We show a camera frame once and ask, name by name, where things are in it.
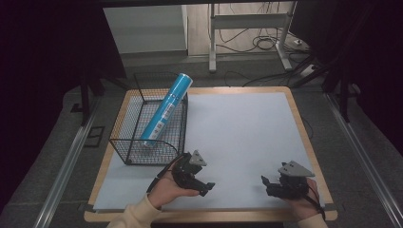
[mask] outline white wall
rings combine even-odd
[[[105,8],[119,53],[187,50],[186,6]]]

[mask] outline blue cylinder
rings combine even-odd
[[[169,118],[192,83],[193,80],[189,76],[183,73],[179,74],[140,137],[141,140],[150,140],[145,141],[144,145],[153,146],[155,144],[153,140],[160,138]]]

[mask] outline aluminum rail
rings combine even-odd
[[[358,158],[359,163],[361,164],[362,169],[364,170],[367,178],[369,179],[373,189],[375,190],[376,194],[378,195],[383,207],[386,210],[393,227],[402,228],[403,227],[403,215],[402,211],[399,208],[399,205],[392,195],[389,187],[386,183],[382,180],[379,173],[377,172],[374,164],[372,163],[370,157],[368,156],[365,148],[362,146],[361,142],[359,141],[358,137],[356,136],[353,128],[349,123],[346,123],[342,116],[338,111],[338,104],[336,99],[329,95],[325,94],[338,123],[341,125],[342,130],[346,134],[349,143],[353,147],[353,151],[355,152],[356,157]]]
[[[85,125],[80,126],[77,135],[71,145],[71,148],[68,150],[65,161],[63,162],[63,165],[59,170],[59,174],[57,175],[56,180],[49,191],[48,197],[45,200],[41,212],[39,213],[38,218],[33,225],[34,228],[46,228],[50,225],[56,208],[60,202],[60,198],[63,196],[63,193],[66,189],[75,163],[77,162],[80,152],[84,146],[86,136],[92,126],[92,123],[94,122],[101,100],[102,97],[94,97],[94,100],[92,101],[90,107],[89,118]]]

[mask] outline wire basket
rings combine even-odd
[[[187,94],[158,140],[140,139],[177,76],[170,72],[134,75],[137,88],[127,91],[109,139],[125,164],[168,164],[183,153]],[[147,142],[153,142],[153,146],[146,146]]]

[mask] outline sleeve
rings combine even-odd
[[[150,227],[151,222],[160,213],[161,211],[154,208],[148,200],[148,196],[145,195],[138,204],[128,204],[125,211],[112,220],[107,228]]]
[[[298,224],[299,228],[327,228],[328,227],[326,222],[323,220],[323,217],[321,214],[317,214],[315,216],[301,220],[297,224]]]

